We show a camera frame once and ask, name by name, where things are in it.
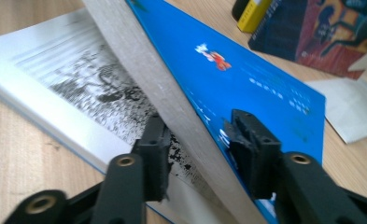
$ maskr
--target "wooden table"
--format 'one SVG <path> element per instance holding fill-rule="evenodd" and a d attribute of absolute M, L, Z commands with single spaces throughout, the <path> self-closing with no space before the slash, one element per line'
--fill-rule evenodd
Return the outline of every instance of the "wooden table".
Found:
<path fill-rule="evenodd" d="M 231 16 L 234 0 L 178 1 L 175 6 L 247 47 Z M 83 7 L 79 0 L 0 1 L 0 35 Z M 306 81 L 333 78 L 325 73 L 259 54 Z M 346 145 L 330 124 L 324 138 L 324 167 L 340 186 L 367 197 L 367 138 Z M 0 222 L 27 196 L 42 189 L 62 189 L 68 197 L 102 181 L 103 176 L 30 121 L 0 102 Z M 166 223 L 148 210 L 148 223 Z"/>

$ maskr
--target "wooden surface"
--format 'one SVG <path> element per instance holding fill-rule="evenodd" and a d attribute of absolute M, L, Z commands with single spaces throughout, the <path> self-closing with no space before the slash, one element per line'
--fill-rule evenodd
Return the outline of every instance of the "wooden surface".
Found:
<path fill-rule="evenodd" d="M 211 0 L 171 2 L 247 46 L 249 35 L 240 33 L 231 17 L 233 0 L 219 0 L 217 4 Z M 0 1 L 0 35 L 80 7 L 83 5 L 78 0 Z M 259 55 L 303 81 L 334 78 L 276 57 Z M 323 160 L 338 185 L 367 197 L 367 138 L 346 145 L 327 123 Z M 0 102 L 0 222 L 22 199 L 42 189 L 62 189 L 71 197 L 102 179 L 91 166 Z M 153 214 L 148 219 L 148 223 L 162 222 Z"/>

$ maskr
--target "blue book cover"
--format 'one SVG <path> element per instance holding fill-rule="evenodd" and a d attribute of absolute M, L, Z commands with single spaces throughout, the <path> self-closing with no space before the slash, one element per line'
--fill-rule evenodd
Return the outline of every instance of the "blue book cover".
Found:
<path fill-rule="evenodd" d="M 163 0 L 127 3 L 232 169 L 223 121 L 234 109 L 255 115 L 282 151 L 322 163 L 323 95 Z M 255 204 L 276 223 L 272 201 Z"/>

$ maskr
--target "yellow object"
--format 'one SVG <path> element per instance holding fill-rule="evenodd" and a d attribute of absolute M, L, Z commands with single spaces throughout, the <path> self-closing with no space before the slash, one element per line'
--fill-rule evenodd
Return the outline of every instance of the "yellow object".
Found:
<path fill-rule="evenodd" d="M 272 0 L 249 0 L 238 21 L 238 28 L 245 33 L 255 32 L 271 2 Z"/>

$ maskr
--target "open book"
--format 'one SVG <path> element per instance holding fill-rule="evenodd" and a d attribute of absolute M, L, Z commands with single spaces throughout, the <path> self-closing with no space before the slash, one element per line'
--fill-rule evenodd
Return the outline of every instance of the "open book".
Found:
<path fill-rule="evenodd" d="M 86 9 L 0 36 L 0 99 L 102 173 L 156 112 Z M 170 162 L 170 200 L 150 207 L 175 223 L 233 222 L 175 138 Z"/>
<path fill-rule="evenodd" d="M 321 162 L 324 96 L 165 1 L 84 3 L 237 221 L 261 223 L 265 217 L 275 223 L 272 202 L 255 206 L 241 185 L 223 121 L 231 121 L 233 109 L 245 110 L 282 142 L 283 151 Z"/>

